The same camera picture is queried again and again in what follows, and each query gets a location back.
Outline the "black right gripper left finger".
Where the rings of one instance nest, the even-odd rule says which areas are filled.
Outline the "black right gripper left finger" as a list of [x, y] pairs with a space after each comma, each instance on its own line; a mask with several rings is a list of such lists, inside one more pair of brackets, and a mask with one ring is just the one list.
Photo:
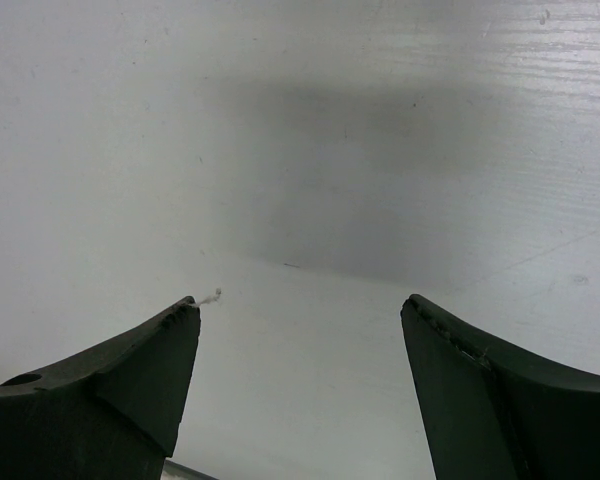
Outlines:
[[185, 297], [138, 326], [0, 384], [0, 479], [158, 479], [200, 335]]

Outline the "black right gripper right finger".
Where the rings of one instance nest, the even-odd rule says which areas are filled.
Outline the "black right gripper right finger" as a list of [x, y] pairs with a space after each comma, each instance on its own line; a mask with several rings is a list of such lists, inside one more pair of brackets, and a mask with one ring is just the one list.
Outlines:
[[600, 375], [476, 328], [421, 295], [401, 322], [438, 479], [600, 479]]

